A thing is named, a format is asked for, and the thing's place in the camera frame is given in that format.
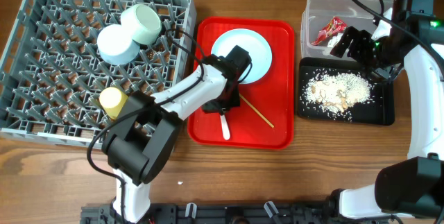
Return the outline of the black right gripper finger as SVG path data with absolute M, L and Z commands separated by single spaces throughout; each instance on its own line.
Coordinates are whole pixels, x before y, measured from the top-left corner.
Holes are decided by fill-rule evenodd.
M 344 53 L 348 51 L 347 56 L 350 57 L 351 53 L 356 49 L 360 35 L 360 31 L 355 27 L 347 27 L 339 42 L 330 51 L 330 54 L 335 57 L 343 57 Z
M 372 58 L 372 39 L 368 31 L 351 28 L 347 34 L 351 42 L 347 56 L 360 63 L 370 63 Z

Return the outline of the white napkin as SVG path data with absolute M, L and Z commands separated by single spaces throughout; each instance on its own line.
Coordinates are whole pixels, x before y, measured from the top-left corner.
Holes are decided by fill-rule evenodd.
M 337 35 L 333 36 L 329 40 L 329 42 L 327 43 L 327 46 L 325 47 L 325 50 L 323 51 L 323 55 L 329 55 L 331 50 L 340 42 L 342 36 L 343 36 L 343 33 L 338 33 Z

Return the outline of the wooden chopstick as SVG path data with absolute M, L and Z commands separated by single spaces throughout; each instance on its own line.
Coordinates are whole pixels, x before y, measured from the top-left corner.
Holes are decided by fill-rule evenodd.
M 271 128 L 275 126 L 252 104 L 250 103 L 242 94 L 239 94 L 240 99 L 242 99 L 263 121 L 265 121 Z

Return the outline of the red snack wrapper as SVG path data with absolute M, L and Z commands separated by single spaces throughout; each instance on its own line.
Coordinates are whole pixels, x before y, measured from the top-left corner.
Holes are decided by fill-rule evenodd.
M 319 30 L 317 38 L 311 44 L 318 46 L 327 38 L 342 33 L 347 27 L 348 25 L 342 19 L 333 17 L 326 26 Z

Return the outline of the white plastic fork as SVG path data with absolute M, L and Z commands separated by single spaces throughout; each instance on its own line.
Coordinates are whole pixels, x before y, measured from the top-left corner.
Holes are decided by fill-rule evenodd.
M 228 122 L 227 122 L 227 119 L 224 114 L 222 114 L 220 116 L 220 120 L 221 120 L 221 129 L 222 129 L 223 138 L 225 140 L 229 140 L 231 137 L 230 129 L 229 129 Z

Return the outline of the rice and food scraps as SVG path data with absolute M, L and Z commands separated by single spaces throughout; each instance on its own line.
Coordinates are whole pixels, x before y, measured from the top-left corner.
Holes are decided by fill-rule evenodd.
M 329 75 L 326 71 L 315 70 L 307 82 L 302 84 L 302 112 L 326 114 L 327 117 L 338 120 L 340 117 L 352 121 L 352 109 L 356 105 L 373 102 L 371 83 L 360 73 L 352 74 L 339 72 Z

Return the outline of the large light blue plate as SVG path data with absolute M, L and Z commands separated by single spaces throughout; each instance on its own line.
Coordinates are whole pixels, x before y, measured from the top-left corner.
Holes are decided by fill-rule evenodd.
M 241 84 L 250 84 L 263 78 L 272 64 L 272 51 L 268 42 L 257 32 L 237 28 L 222 34 L 212 46 L 211 54 L 226 56 L 233 47 L 240 46 L 246 50 L 252 59 L 252 68 L 248 74 L 245 70 Z

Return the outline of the green bowl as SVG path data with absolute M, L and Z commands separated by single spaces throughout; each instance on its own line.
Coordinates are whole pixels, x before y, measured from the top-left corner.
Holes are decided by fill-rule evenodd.
M 154 43 L 162 30 L 159 16 L 144 4 L 136 4 L 121 14 L 121 25 L 134 41 L 143 45 Z

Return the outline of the yellow plastic cup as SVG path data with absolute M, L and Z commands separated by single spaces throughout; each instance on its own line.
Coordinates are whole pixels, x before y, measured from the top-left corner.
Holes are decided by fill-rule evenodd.
M 119 116 L 127 100 L 128 96 L 116 87 L 108 87 L 99 95 L 99 103 L 111 119 Z

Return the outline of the light blue small bowl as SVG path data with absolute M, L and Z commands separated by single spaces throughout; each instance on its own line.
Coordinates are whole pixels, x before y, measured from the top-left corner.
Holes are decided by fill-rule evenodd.
M 96 43 L 101 59 L 113 65 L 132 62 L 140 50 L 140 46 L 119 24 L 106 26 L 99 33 Z

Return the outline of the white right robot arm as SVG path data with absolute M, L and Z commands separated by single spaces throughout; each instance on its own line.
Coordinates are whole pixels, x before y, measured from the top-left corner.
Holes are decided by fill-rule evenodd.
M 382 169 L 374 184 L 338 192 L 337 215 L 352 223 L 431 218 L 443 222 L 443 20 L 434 0 L 393 0 L 391 17 L 352 0 L 377 24 L 349 27 L 331 55 L 356 60 L 386 82 L 409 79 L 411 141 L 407 160 Z

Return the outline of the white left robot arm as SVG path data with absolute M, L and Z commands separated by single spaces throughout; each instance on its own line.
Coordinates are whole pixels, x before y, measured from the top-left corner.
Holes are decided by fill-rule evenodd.
M 253 66 L 235 46 L 226 56 L 210 55 L 196 70 L 162 92 L 133 92 L 110 126 L 101 150 L 122 183 L 113 203 L 121 223 L 137 223 L 148 212 L 151 182 L 173 151 L 182 123 L 196 110 L 225 114 L 240 105 L 239 82 Z

